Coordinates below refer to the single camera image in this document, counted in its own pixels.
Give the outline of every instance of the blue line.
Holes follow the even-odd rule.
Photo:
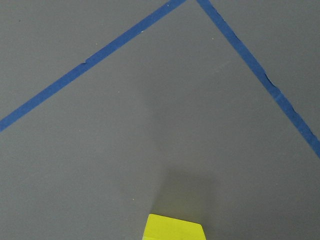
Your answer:
[[[160,8],[158,8],[156,11],[154,11],[152,14],[141,20],[139,23],[134,25],[132,28],[130,28],[128,31],[117,37],[115,40],[110,42],[108,45],[103,47],[101,50],[97,51],[95,54],[93,54],[91,57],[89,57],[85,63],[81,63],[80,65],[76,66],[74,69],[69,71],[67,74],[59,78],[57,81],[52,83],[50,86],[39,92],[37,95],[35,95],[33,98],[28,100],[26,103],[18,107],[16,110],[14,110],[12,113],[10,113],[8,116],[4,117],[2,120],[0,120],[0,132],[2,132],[4,129],[9,127],[11,124],[13,124],[18,119],[22,118],[24,115],[26,115],[28,112],[30,112],[32,109],[43,103],[45,100],[50,98],[52,95],[56,94],[58,91],[60,91],[62,88],[67,86],[69,83],[71,83],[73,80],[75,80],[77,77],[84,74],[86,71],[94,67],[96,64],[101,62],[103,59],[108,57],[110,54],[115,52],[117,49],[121,48],[123,45],[125,45],[127,42],[129,42],[131,39],[139,35],[142,31],[146,30],[148,27],[156,23],[158,20],[163,18],[165,15],[170,13],[172,10],[176,9],[178,6],[180,6],[182,3],[184,3],[186,0],[170,0]]]
[[[320,158],[320,142],[317,137],[311,132],[310,128],[302,117],[294,110],[292,104],[289,100],[283,95],[283,93],[269,80],[266,75],[265,70],[248,50],[248,48],[243,44],[243,42],[236,36],[231,27],[225,22],[221,15],[217,12],[214,6],[209,0],[197,0],[206,14],[210,17],[213,23],[218,27],[222,32],[225,38],[233,46],[233,48],[238,52],[242,57],[251,71],[259,79],[265,89],[270,93],[282,111],[290,119],[293,125],[301,133],[310,147],[313,149],[315,154]]]

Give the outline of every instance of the blue tape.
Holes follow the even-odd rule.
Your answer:
[[[172,10],[176,9],[178,6],[180,6],[182,3],[184,3],[186,0],[170,0],[160,8],[158,8],[156,11],[154,11],[152,14],[141,20],[139,23],[137,23],[135,26],[130,28],[128,31],[117,37],[115,40],[110,42],[108,45],[106,45],[104,48],[93,54],[91,57],[89,57],[85,63],[81,63],[80,65],[76,66],[74,69],[69,71],[67,74],[59,78],[57,81],[52,83],[50,86],[39,92],[37,95],[35,95],[33,98],[28,100],[26,103],[18,107],[16,110],[14,110],[12,113],[10,113],[8,116],[4,117],[2,120],[0,120],[0,132],[2,132],[4,129],[12,125],[14,122],[16,122],[18,119],[22,118],[24,115],[26,115],[28,112],[30,112],[32,109],[43,103],[45,100],[50,98],[52,95],[60,91],[62,88],[67,86],[69,83],[71,83],[73,80],[75,80],[77,77],[84,74],[86,71],[91,69],[93,66],[101,62],[103,59],[108,57],[110,54],[112,54],[117,49],[121,48],[123,45],[125,45],[127,42],[129,42],[131,39],[139,35],[142,31],[146,30],[148,27],[156,23],[158,20],[163,18],[165,15],[170,13]]]
[[[209,0],[197,0],[202,9],[210,17],[217,28],[222,32],[225,38],[233,46],[233,48],[242,57],[251,71],[259,79],[265,89],[270,93],[282,111],[290,119],[293,125],[301,133],[310,147],[313,149],[315,154],[320,158],[320,142],[317,137],[311,132],[310,128],[302,117],[294,110],[292,104],[283,95],[283,93],[269,80],[266,75],[265,70],[248,50],[248,48],[243,44],[243,42],[236,36],[231,27],[225,22],[221,15],[217,12],[214,6]]]

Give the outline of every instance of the yellow cube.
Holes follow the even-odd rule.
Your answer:
[[[150,214],[142,240],[206,240],[198,223]]]

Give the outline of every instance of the floor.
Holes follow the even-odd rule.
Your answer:
[[[320,137],[320,2],[211,0]],[[0,119],[166,4],[2,0]],[[320,160],[187,0],[0,133],[0,239],[317,240]]]

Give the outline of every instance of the yellow block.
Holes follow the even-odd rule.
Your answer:
[[[198,223],[150,214],[142,240],[206,240]]]

